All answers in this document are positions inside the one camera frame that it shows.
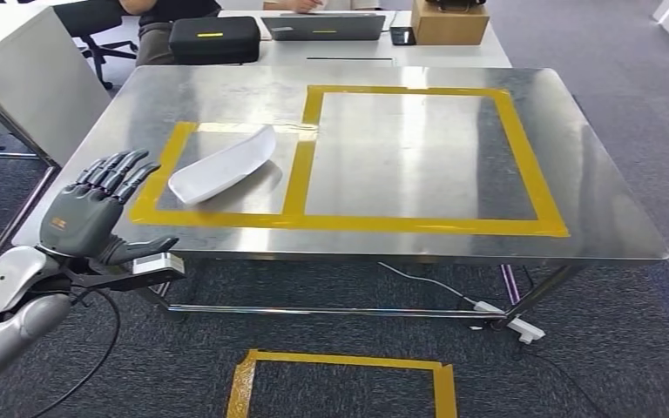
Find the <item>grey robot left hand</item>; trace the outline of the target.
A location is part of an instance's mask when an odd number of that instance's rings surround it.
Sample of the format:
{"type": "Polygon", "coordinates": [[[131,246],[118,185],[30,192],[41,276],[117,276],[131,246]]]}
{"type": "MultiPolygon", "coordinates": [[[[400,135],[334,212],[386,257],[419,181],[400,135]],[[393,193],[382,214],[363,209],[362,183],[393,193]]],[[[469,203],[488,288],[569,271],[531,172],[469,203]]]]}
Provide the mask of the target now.
{"type": "Polygon", "coordinates": [[[106,266],[165,253],[178,242],[166,235],[131,243],[113,232],[125,204],[161,164],[139,162],[144,149],[99,158],[54,198],[39,231],[39,246],[65,257],[92,259],[106,266]]]}

